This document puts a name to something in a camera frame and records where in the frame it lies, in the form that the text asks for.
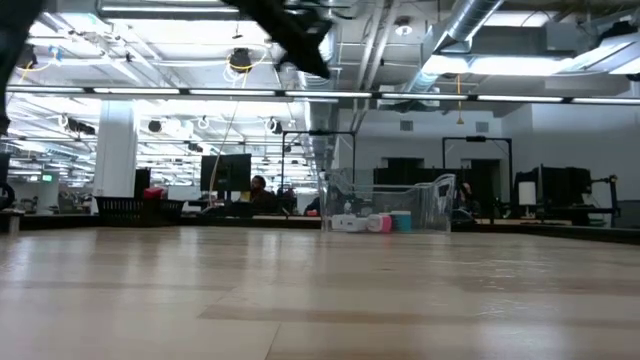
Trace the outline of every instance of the pipe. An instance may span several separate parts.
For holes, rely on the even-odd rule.
[[[456,1],[451,16],[447,19],[444,32],[438,33],[434,29],[427,32],[425,42],[429,42],[429,48],[425,49],[424,63],[403,91],[416,93],[429,91],[440,74],[429,70],[428,61],[436,49],[442,45],[446,36],[457,42],[470,41],[503,2],[504,0]]]
[[[458,0],[453,5],[447,34],[458,41],[471,40],[504,0]]]
[[[367,77],[367,81],[364,85],[365,90],[371,89],[373,85],[373,81],[376,78],[376,74],[378,73],[378,68],[380,67],[380,60],[382,60],[382,55],[384,54],[384,50],[386,48],[387,42],[389,41],[389,34],[391,33],[391,28],[393,27],[394,21],[396,20],[396,15],[398,14],[398,8],[400,7],[399,0],[393,0],[391,3],[391,8],[387,13],[386,23],[384,25],[384,30],[382,31],[382,35],[380,40],[378,41],[378,45],[376,46],[376,54],[373,57],[373,62],[371,63],[371,69],[369,70],[369,76]]]
[[[379,6],[375,6],[373,10],[371,30],[369,31],[369,37],[367,38],[364,52],[362,54],[362,61],[360,62],[360,69],[358,70],[358,77],[356,79],[356,85],[354,86],[354,90],[356,91],[360,90],[367,67],[369,67],[369,58],[371,57],[371,51],[373,50],[373,43],[378,36],[378,27],[380,26],[380,20],[382,20],[382,10],[382,7]]]

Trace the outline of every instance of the ceiling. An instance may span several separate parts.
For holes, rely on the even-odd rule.
[[[277,44],[270,44],[267,34],[254,22],[237,21],[237,14],[122,10],[125,7],[137,9],[146,6],[148,9],[149,6],[160,7],[175,3],[176,1],[111,0],[99,1],[98,9],[95,4],[92,4],[93,8],[87,9],[87,4],[77,8],[80,6],[77,1],[60,0],[57,7],[41,15],[31,29],[29,43],[35,46],[38,64],[28,72],[17,69],[11,83],[80,87],[310,88],[350,91],[363,89],[363,83],[366,84],[366,80],[370,78],[371,89],[379,89],[381,86],[402,89],[425,65],[428,29],[431,25],[445,23],[452,13],[453,5],[452,1],[444,0],[388,0],[387,6],[384,6],[383,1],[333,1],[333,11],[354,19],[334,18],[337,23],[334,27],[335,43],[327,41],[327,44],[321,45],[324,54],[331,58],[332,79],[327,82],[299,74],[293,67],[276,72],[273,63],[282,56],[282,49]],[[390,13],[394,3],[395,13]],[[506,1],[474,38],[473,52],[482,53],[485,57],[492,54],[504,57],[504,54],[511,54],[509,51],[512,51],[514,57],[528,51],[524,47],[515,49],[513,45],[501,47],[501,43],[512,44],[518,41],[499,37],[500,33],[504,33],[505,27],[513,34],[538,34],[544,31],[550,33],[550,30],[546,30],[551,28],[550,25],[563,24],[572,27],[578,34],[576,36],[581,39],[591,38],[594,34],[590,31],[597,28],[595,25],[586,27],[585,21],[592,20],[594,24],[597,24],[596,21],[604,22],[612,17],[611,14],[629,13],[637,6],[634,1],[593,0],[590,3],[590,6],[585,6],[583,1]],[[180,5],[202,7],[220,4],[216,1],[183,1]],[[372,23],[375,23],[374,15],[377,11],[381,12],[381,21],[376,29]],[[395,20],[388,21],[385,16],[405,19],[404,23],[410,26],[411,33],[396,33]],[[580,28],[576,27],[576,23],[582,24]],[[388,37],[384,36],[385,28],[388,28]],[[373,47],[367,48],[370,36],[374,38]],[[246,77],[235,73],[228,65],[228,56],[234,48],[250,49],[254,67]],[[363,62],[367,52],[371,53],[370,59]],[[378,52],[381,61],[373,63]],[[563,53],[562,56],[558,54],[554,52],[551,58],[559,63],[562,59],[570,60],[578,53]],[[364,81],[359,76],[363,68],[366,70],[366,76],[362,79]],[[523,69],[522,62],[520,67],[507,69],[508,71],[505,70],[506,66],[500,68],[501,71],[496,71],[495,67],[486,71],[479,70],[479,66],[475,70],[470,67],[465,70],[468,72],[459,76],[445,71],[437,76],[431,91],[615,96],[628,89],[628,81],[623,75],[599,72],[522,76],[521,72],[526,70]],[[65,182],[75,185],[90,183],[95,166],[96,137],[70,133],[61,124],[64,124],[66,118],[71,118],[86,123],[99,132],[101,100],[82,96],[68,98],[28,94],[10,94],[9,97],[9,114],[13,120],[10,135],[13,138],[40,138],[38,142],[6,142],[7,149],[15,153],[16,160],[12,161],[14,176],[31,178],[31,174],[16,174],[44,166],[61,169]],[[187,149],[187,145],[181,142],[185,136],[194,143],[202,143],[205,154],[217,154],[221,147],[222,152],[227,154],[251,152],[256,163],[254,173],[267,175],[270,181],[279,182],[277,174],[282,137],[269,131],[265,122],[273,119],[280,122],[284,129],[308,130],[310,127],[317,128],[315,121],[320,121],[318,119],[321,118],[320,108],[302,102],[249,103],[162,98],[135,101],[136,114],[141,121],[138,166],[152,167],[154,180],[172,184],[199,181],[201,153]],[[436,116],[432,114],[434,112],[455,121],[457,116],[447,114],[456,110],[456,105],[453,102],[442,102],[431,106],[428,109],[430,112],[423,114]],[[363,117],[366,126],[359,136],[384,133],[385,126],[388,126],[384,123],[385,118],[395,114],[373,102],[357,112],[353,112],[351,101],[341,101],[335,106],[341,108],[340,115],[337,115],[338,112],[327,115],[323,120],[323,127],[334,130],[340,126],[344,128],[344,124],[350,123],[349,120],[355,118],[357,113],[366,115],[369,112],[368,117]],[[515,108],[517,107],[513,105],[478,103],[465,105],[464,110],[472,118],[485,113],[489,118],[499,119]],[[334,122],[335,126],[331,125],[331,119],[338,116],[341,119]],[[412,116],[419,118],[423,115],[417,113]],[[173,132],[153,133],[148,129],[150,121],[166,123],[168,126],[165,128],[173,129]],[[229,143],[223,146],[222,139],[227,128]],[[316,179],[316,165],[323,166],[319,163],[318,156],[330,157],[331,146],[322,148],[306,136],[295,139],[290,144],[293,146],[292,151],[287,154],[287,161],[296,160],[299,164],[287,165],[285,180],[297,187],[312,188]],[[182,167],[177,171],[172,167],[171,161],[167,161],[177,158],[192,162],[192,169]]]

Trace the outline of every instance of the desk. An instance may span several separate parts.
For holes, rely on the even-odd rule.
[[[487,225],[491,224],[490,219],[476,219],[478,224]],[[538,225],[538,224],[546,224],[546,225],[571,225],[570,220],[545,220],[543,223],[542,220],[538,219],[494,219],[493,225]]]
[[[314,229],[322,228],[322,218],[305,216],[256,215],[250,219],[207,216],[183,216],[180,225],[247,228]]]

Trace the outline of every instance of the ductwork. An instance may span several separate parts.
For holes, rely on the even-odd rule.
[[[337,57],[335,50],[337,47],[336,31],[331,30],[325,39],[320,43],[320,54],[329,66],[336,65]],[[320,77],[300,73],[300,83],[304,89],[327,91],[334,90],[336,83],[332,77],[330,80]],[[310,102],[309,103],[309,129],[307,130],[338,130],[338,104],[331,102]],[[316,136],[310,139],[313,148],[313,155],[318,168],[329,168],[333,160],[335,147],[335,136]]]
[[[471,39],[503,2],[504,0],[456,1],[451,16],[445,22],[429,27],[422,45],[422,68],[404,86],[402,91],[410,93],[429,91],[438,77],[442,75],[430,71],[429,58],[431,55],[436,51],[449,53],[468,53],[471,51]],[[409,101],[386,105],[382,110],[407,112],[426,110],[426,106],[416,101]]]
[[[446,33],[457,42],[471,41],[504,0],[458,0],[453,5]]]

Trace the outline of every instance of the ceiling fixture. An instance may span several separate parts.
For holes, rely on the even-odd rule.
[[[162,131],[162,123],[158,120],[149,121],[149,131],[152,133],[159,133]]]
[[[396,19],[396,34],[398,36],[407,36],[413,32],[413,28],[411,27],[411,18],[408,16],[400,16]]]
[[[187,145],[187,148],[189,149],[189,151],[194,151],[197,153],[202,153],[204,151],[200,145],[193,143]]]
[[[231,56],[229,57],[229,66],[238,74],[249,73],[253,68],[251,64],[251,57],[249,56],[249,49],[233,49],[233,54],[231,54]]]
[[[209,128],[209,120],[206,115],[203,116],[202,119],[198,120],[198,128],[200,130],[206,130]]]
[[[265,121],[264,127],[268,131],[271,131],[271,133],[274,135],[282,134],[282,124],[280,124],[280,121],[274,119],[273,117]]]
[[[67,114],[62,114],[58,117],[58,125],[64,128],[66,131],[75,134],[85,134],[91,136],[96,134],[96,128],[72,119],[67,116]]]

